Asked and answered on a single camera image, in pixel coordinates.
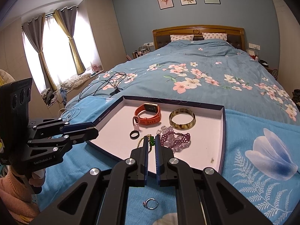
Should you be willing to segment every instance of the orange watch strap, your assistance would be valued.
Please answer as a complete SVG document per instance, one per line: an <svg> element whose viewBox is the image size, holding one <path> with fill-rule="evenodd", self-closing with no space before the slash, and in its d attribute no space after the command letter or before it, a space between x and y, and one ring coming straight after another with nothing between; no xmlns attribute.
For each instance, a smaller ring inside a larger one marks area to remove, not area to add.
<svg viewBox="0 0 300 225"><path fill-rule="evenodd" d="M144 111L145 110L145 106L144 104L139 106L135 112L134 112L134 115L135 116L138 116L138 114L141 112L141 111ZM158 123L160 122L161 120L161 109L159 106L157 106L157 114L151 118L140 118L139 117L139 123L141 125L151 125L151 124L155 124L155 123Z"/></svg>

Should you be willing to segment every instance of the hand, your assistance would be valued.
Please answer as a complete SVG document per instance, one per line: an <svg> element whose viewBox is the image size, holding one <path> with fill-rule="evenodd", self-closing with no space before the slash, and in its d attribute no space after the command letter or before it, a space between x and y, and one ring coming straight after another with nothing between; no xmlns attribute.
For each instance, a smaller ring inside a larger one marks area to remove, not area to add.
<svg viewBox="0 0 300 225"><path fill-rule="evenodd" d="M46 178L46 170L42 169L32 173L32 177L29 179L29 184L34 187L42 187Z"/></svg>

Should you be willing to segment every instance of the silver ring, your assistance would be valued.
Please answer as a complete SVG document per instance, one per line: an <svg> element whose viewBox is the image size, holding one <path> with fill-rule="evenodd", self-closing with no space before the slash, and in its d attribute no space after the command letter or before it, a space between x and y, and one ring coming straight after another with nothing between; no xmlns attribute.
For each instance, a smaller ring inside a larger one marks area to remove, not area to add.
<svg viewBox="0 0 300 225"><path fill-rule="evenodd" d="M151 200L154 200L157 203L156 206L153 207L153 208L148 207L148 202L151 201ZM158 201L156 199L154 199L154 198L150 198L150 199L148 199L148 200L146 200L146 201L143 202L143 206L145 208L149 209L149 210L155 210L158 207Z"/></svg>

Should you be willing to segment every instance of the window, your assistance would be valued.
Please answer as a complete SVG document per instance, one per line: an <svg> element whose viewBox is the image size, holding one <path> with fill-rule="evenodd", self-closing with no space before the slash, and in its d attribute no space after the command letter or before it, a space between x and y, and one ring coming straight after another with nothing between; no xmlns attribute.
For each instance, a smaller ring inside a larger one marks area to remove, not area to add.
<svg viewBox="0 0 300 225"><path fill-rule="evenodd" d="M94 38L89 23L78 16L78 13L75 20L74 40L83 65L87 70L90 70L91 64L100 59L97 50L95 50ZM42 90L46 89L46 84L38 53L24 32L23 44L32 77L39 92L42 92ZM69 39L53 16L45 19L43 52L50 75L58 88L64 81L77 75Z"/></svg>

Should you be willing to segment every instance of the blue bed sheet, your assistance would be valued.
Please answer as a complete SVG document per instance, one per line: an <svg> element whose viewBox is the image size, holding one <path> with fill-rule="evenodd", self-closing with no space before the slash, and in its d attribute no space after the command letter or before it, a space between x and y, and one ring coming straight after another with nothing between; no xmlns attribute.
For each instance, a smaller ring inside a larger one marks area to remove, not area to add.
<svg viewBox="0 0 300 225"><path fill-rule="evenodd" d="M298 110L260 64L228 43L212 39L172 42L112 71L127 73L119 85L123 90L109 98L113 89L106 86L79 103L77 96L67 105L81 109L71 123L94 121L121 95L224 105L227 138L222 175L275 225L283 224L300 199ZM96 81L112 74L101 74ZM97 88L92 86L84 95ZM75 145L61 164L47 168L38 195L40 209L89 169L105 170L115 163L85 143ZM156 210L143 207L148 198L158 200ZM145 188L130 188L126 224L174 224L176 216L173 188L159 188L152 178Z"/></svg>

